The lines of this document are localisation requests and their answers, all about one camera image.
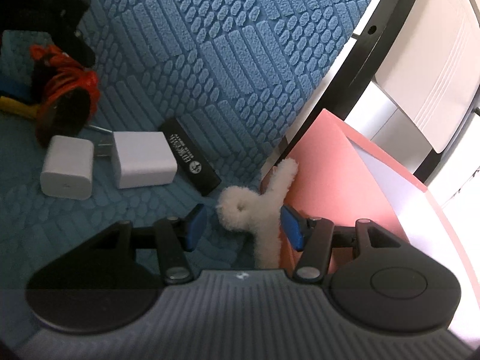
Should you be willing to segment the yellow handle screwdriver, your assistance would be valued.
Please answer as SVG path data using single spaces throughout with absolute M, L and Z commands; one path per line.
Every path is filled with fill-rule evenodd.
M 95 113 L 93 105 L 89 94 L 80 93 L 76 89 L 70 94 L 34 105 L 1 96 L 1 111 L 35 121 L 38 141 L 50 141 L 56 135 L 76 137 L 83 128 L 112 133 L 112 130 L 91 124 L 90 119 Z

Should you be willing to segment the black rectangular stick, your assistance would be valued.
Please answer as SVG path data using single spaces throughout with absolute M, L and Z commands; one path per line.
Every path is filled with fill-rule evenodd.
M 203 197 L 211 194 L 220 185 L 221 178 L 180 123 L 175 118 L 167 119 L 159 130 L 165 135 L 178 165 L 195 189 Z

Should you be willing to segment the red black hair claw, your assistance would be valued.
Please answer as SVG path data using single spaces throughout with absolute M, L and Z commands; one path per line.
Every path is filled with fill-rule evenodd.
M 33 45 L 31 90 L 37 95 L 35 134 L 46 148 L 57 136 L 75 137 L 95 115 L 100 91 L 96 72 L 57 46 Z

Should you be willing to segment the small white charger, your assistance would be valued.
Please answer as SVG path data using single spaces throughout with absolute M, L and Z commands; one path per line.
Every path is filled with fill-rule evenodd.
M 112 137 L 97 142 L 54 136 L 46 152 L 40 186 L 48 197 L 86 200 L 100 187 L 113 188 Z

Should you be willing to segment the pink cardboard box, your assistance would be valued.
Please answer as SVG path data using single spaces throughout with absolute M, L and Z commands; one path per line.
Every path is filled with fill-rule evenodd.
M 407 168 L 323 110 L 289 153 L 298 174 L 285 202 L 299 213 L 351 227 L 371 219 L 448 268 L 461 300 L 450 329 L 479 345 L 479 280 L 432 193 Z

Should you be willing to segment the cream folding chair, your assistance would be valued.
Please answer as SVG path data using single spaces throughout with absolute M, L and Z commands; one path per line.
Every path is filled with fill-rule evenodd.
M 346 119 L 370 82 L 428 142 L 431 150 L 414 175 L 431 181 L 479 96 L 479 0 L 379 0 L 281 157 L 323 110 Z

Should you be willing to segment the large white charger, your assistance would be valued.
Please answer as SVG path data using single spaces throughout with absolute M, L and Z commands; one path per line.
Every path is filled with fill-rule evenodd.
M 169 185 L 177 172 L 176 159 L 161 132 L 114 132 L 111 162 L 119 189 Z

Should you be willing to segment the blue textured sofa cover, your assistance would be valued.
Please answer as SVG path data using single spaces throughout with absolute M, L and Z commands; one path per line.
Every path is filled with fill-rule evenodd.
M 371 0 L 93 0 L 80 22 L 97 56 L 94 124 L 155 131 L 175 118 L 223 186 L 256 188 L 260 170 L 352 35 Z M 118 189 L 94 163 L 92 196 L 47 197 L 45 152 L 32 124 L 1 116 L 1 340 L 21 346 L 38 329 L 24 300 L 31 275 L 121 219 L 142 227 L 208 208 L 187 258 L 195 272 L 250 269 L 252 238 L 227 232 L 216 194 L 183 173 L 166 186 Z

